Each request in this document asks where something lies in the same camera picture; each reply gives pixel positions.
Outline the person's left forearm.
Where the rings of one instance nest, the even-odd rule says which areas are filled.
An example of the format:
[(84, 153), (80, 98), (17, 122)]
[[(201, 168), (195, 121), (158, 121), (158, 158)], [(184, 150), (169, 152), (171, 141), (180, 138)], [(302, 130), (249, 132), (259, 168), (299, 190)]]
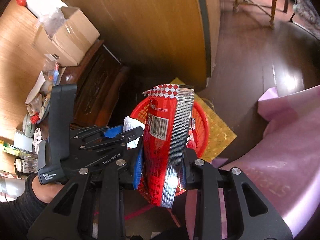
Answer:
[(47, 206), (33, 192), (34, 178), (34, 173), (27, 178), (25, 190), (16, 200), (1, 202), (1, 239), (27, 239), (29, 228)]

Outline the person's left hand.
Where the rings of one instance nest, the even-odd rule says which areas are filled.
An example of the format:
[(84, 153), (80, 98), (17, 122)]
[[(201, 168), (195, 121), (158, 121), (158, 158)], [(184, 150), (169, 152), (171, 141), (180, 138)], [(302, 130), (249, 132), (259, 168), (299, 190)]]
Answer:
[(61, 183), (41, 185), (37, 176), (32, 181), (32, 189), (35, 196), (46, 204), (50, 203), (62, 188), (63, 185)]

